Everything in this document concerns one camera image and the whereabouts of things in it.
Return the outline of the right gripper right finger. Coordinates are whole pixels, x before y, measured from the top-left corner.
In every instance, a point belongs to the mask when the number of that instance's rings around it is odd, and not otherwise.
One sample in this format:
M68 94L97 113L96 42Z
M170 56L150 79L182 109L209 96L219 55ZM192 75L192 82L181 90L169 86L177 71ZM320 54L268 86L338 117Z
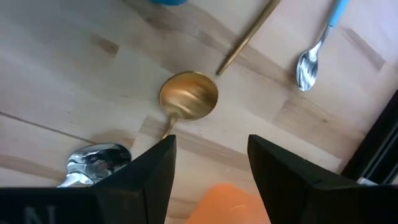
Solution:
M271 224L398 224L398 185L360 185L255 134L248 158Z

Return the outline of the orange-handled silver spoon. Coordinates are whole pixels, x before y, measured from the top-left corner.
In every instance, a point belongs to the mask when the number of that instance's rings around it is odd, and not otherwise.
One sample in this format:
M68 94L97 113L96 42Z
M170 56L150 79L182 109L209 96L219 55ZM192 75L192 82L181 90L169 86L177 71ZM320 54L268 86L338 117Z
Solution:
M130 151L120 144L101 143L82 147L68 158L65 180L58 187L96 184L130 162Z

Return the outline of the blue-handled silver spoon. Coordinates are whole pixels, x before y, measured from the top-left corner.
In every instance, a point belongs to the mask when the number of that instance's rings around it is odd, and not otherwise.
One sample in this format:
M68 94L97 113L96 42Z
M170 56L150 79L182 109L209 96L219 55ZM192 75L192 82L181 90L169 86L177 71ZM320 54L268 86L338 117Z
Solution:
M318 72L318 53L326 38L337 25L350 0L336 0L328 16L328 23L317 43L306 50L298 59L296 67L296 82L299 90L309 91L315 84Z

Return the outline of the gold metal spoon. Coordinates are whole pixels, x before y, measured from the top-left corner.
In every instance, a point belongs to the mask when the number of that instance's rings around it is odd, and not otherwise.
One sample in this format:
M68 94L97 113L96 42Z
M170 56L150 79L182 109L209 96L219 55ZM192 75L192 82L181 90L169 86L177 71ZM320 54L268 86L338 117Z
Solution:
M228 52L226 58L221 63L220 67L216 71L216 75L220 76L234 61L234 59L240 54L243 48L252 39L254 34L259 30L267 18L272 14L275 8L279 5L281 0L270 0L269 3L264 7L258 17L249 26L244 35L235 44L231 51Z
M163 138L177 121L195 121L209 115L218 102L218 87L208 76L194 71L170 77L159 90L159 105L167 116Z

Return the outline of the orange plastic bin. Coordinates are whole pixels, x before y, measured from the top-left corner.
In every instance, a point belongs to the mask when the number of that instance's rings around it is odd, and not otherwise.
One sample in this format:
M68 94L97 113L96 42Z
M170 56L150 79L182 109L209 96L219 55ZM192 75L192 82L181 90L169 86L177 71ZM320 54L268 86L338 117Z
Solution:
M203 196L184 224L271 224L257 195L232 184L217 184Z

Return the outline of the blue plastic bin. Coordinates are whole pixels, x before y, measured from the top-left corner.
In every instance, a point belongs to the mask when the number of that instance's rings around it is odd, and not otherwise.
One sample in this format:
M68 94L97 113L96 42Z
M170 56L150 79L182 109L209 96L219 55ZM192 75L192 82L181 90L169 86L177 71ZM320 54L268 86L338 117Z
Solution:
M155 4L161 4L165 6L179 6L186 3L188 0L149 0Z

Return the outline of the black table frame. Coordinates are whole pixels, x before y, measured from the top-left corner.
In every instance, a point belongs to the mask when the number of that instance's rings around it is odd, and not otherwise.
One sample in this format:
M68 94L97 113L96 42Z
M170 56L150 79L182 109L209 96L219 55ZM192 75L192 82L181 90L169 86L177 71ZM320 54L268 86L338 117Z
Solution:
M398 176L398 90L362 140L341 174L391 184Z

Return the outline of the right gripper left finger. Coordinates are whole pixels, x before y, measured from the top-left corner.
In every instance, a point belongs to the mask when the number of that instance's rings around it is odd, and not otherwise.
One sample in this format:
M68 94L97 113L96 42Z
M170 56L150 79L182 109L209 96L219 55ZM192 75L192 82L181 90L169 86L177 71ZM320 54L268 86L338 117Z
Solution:
M164 224L176 154L169 135L93 185L0 188L0 224Z

